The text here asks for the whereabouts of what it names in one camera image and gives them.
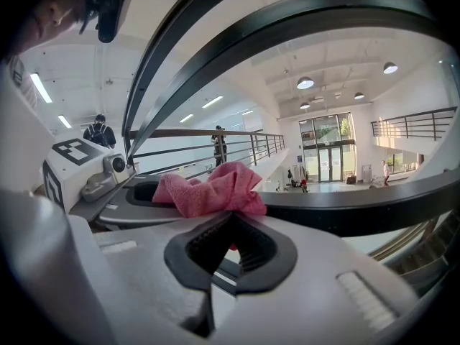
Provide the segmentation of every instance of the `pink towel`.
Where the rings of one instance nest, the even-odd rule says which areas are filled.
[[[216,211],[241,211],[265,215],[267,207],[251,189],[262,178],[241,162],[227,162],[214,170],[208,181],[186,180],[179,175],[161,177],[152,202],[174,203],[184,217]]]

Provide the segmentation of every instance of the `glass entrance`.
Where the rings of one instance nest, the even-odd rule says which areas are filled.
[[[318,150],[319,153],[319,181],[331,182],[342,180],[341,147],[328,147]]]

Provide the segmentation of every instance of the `person wearing backpack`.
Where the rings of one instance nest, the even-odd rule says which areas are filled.
[[[94,124],[86,128],[83,138],[107,148],[115,148],[116,144],[114,131],[106,125],[106,117],[102,114],[97,115]]]

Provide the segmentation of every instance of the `backpack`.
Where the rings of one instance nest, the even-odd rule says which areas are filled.
[[[107,142],[106,135],[104,134],[106,129],[107,126],[105,124],[102,124],[100,129],[94,129],[94,125],[90,125],[88,127],[89,140],[92,143],[96,143],[102,147],[109,148],[109,143]]]

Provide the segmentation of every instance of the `fluorescent ceiling light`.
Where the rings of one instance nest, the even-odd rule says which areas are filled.
[[[193,114],[189,114],[187,115],[184,119],[182,119],[181,121],[179,121],[180,123],[183,123],[184,121],[187,121],[189,120],[189,118],[191,118],[193,116]]]
[[[38,74],[33,73],[30,75],[30,78],[32,79],[32,82],[34,82],[35,87],[37,90],[40,92],[40,95],[42,95],[43,99],[47,104],[52,102],[51,97],[48,95],[48,92],[45,90],[45,87],[43,86],[42,81],[40,80],[40,77]]]
[[[297,88],[307,89],[310,88],[313,84],[315,84],[315,82],[313,82],[313,79],[311,79],[310,77],[302,77],[297,82]]]
[[[223,96],[217,96],[214,100],[209,101],[208,103],[205,103],[202,107],[205,109],[206,107],[212,105],[214,102],[217,102],[218,100],[222,99]]]
[[[396,64],[393,64],[391,62],[388,62],[383,66],[383,73],[385,74],[394,73],[396,70],[397,70]]]
[[[72,127],[67,121],[67,119],[64,117],[64,115],[57,115],[57,117],[59,118],[59,120],[61,120],[61,122],[65,125],[67,129],[70,129]]]

